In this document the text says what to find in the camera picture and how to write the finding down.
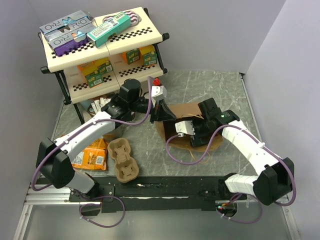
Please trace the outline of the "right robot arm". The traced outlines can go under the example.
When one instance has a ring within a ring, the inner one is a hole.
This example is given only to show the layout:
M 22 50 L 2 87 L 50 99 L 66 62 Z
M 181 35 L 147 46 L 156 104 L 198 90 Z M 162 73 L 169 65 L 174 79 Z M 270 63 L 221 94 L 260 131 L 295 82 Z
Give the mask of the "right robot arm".
M 292 193 L 287 202 L 291 205 L 297 196 L 292 160 L 269 150 L 232 110 L 221 111 L 213 98 L 198 103 L 198 108 L 202 118 L 191 121 L 191 146 L 209 146 L 214 136 L 220 134 L 240 151 L 256 172 L 255 175 L 232 173 L 226 176 L 218 187 L 219 195 L 223 199 L 230 199 L 235 194 L 252 195 L 268 206 Z

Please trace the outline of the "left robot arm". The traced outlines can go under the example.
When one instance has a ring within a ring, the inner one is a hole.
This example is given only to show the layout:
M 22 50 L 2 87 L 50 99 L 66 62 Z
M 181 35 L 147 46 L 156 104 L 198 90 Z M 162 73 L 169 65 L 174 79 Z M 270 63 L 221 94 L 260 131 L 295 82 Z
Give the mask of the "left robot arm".
M 121 125 L 140 125 L 147 118 L 151 123 L 174 121 L 176 116 L 165 103 L 166 89 L 163 85 L 153 85 L 154 80 L 148 76 L 148 98 L 145 98 L 141 95 L 140 81 L 126 79 L 119 92 L 90 120 L 56 140 L 44 139 L 39 145 L 31 188 L 38 191 L 35 183 L 41 173 L 55 188 L 68 187 L 79 191 L 87 201 L 95 200 L 99 183 L 89 174 L 74 169 L 71 161 L 94 140 Z M 133 122 L 134 113 L 144 114 L 144 118 Z

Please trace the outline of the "brown paper bag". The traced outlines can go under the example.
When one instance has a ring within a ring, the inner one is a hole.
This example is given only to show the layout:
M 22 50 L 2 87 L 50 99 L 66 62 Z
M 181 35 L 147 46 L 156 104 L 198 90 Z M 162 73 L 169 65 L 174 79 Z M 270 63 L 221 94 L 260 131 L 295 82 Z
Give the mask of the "brown paper bag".
M 176 119 L 157 121 L 155 123 L 157 133 L 165 143 L 165 150 L 168 151 L 170 147 L 188 150 L 193 158 L 193 161 L 186 162 L 177 160 L 177 163 L 185 166 L 195 165 L 199 161 L 195 159 L 193 152 L 210 155 L 210 153 L 216 150 L 223 142 L 221 134 L 217 133 L 212 143 L 209 143 L 212 133 L 208 131 L 205 131 L 205 135 L 201 136 L 195 134 L 188 135 L 185 133 L 182 137 L 173 138 L 173 136 L 178 134 L 176 132 L 176 125 L 179 122 L 195 121 L 196 123 L 201 123 L 204 121 L 204 117 L 197 102 L 171 104 L 168 108 L 175 114 Z

